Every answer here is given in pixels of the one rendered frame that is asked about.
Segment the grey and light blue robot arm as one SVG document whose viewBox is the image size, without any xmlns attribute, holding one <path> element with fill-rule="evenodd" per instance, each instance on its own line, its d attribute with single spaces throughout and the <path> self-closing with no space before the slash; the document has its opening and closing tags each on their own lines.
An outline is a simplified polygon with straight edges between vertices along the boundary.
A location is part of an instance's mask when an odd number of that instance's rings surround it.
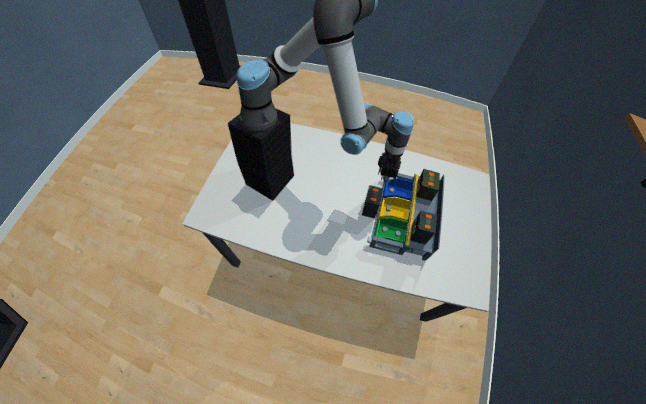
<svg viewBox="0 0 646 404">
<path fill-rule="evenodd" d="M 379 129 L 388 135 L 386 150 L 402 154 L 408 147 L 414 118 L 406 111 L 392 114 L 364 103 L 351 42 L 353 26 L 371 15 L 377 5 L 378 0 L 316 0 L 313 17 L 286 45 L 264 60 L 244 63 L 237 71 L 242 127 L 261 131 L 276 123 L 271 91 L 293 77 L 301 62 L 322 46 L 345 131 L 342 148 L 352 155 L 361 153 Z"/>
</svg>

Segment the yellow open bin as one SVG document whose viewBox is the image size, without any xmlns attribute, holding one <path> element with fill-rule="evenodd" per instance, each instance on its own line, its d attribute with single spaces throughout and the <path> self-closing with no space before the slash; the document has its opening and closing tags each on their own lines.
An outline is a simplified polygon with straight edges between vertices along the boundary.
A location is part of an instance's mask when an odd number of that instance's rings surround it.
<svg viewBox="0 0 646 404">
<path fill-rule="evenodd" d="M 411 201 L 398 197 L 385 198 L 381 203 L 379 219 L 395 218 L 408 221 L 407 218 L 409 217 L 410 203 Z M 391 205 L 391 211 L 386 211 L 387 204 Z M 390 215 L 384 215 L 386 212 Z"/>
</svg>

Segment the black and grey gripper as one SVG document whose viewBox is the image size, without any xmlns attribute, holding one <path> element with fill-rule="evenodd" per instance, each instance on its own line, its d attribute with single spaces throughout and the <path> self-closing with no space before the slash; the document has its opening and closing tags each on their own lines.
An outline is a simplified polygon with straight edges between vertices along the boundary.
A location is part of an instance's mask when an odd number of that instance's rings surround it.
<svg viewBox="0 0 646 404">
<path fill-rule="evenodd" d="M 378 166 L 381 169 L 381 170 L 379 169 L 379 173 L 381 174 L 381 180 L 382 179 L 383 180 L 388 179 L 388 182 L 389 182 L 389 180 L 390 180 L 389 177 L 395 178 L 395 179 L 397 177 L 398 171 L 400 169 L 399 166 L 401 164 L 400 160 L 401 160 L 401 156 L 403 155 L 403 153 L 400 154 L 400 155 L 392 155 L 385 148 L 385 153 L 382 153 L 382 154 L 383 154 L 383 156 L 380 156 L 380 158 L 378 160 Z M 389 160 L 386 162 L 387 157 L 388 157 Z M 399 157 L 399 158 L 398 158 L 398 162 L 395 165 L 395 161 L 397 161 L 397 157 Z M 392 161 L 392 164 L 391 164 L 391 161 Z M 379 175 L 379 173 L 378 173 L 378 175 Z M 387 176 L 387 177 L 385 177 L 385 176 Z"/>
</svg>

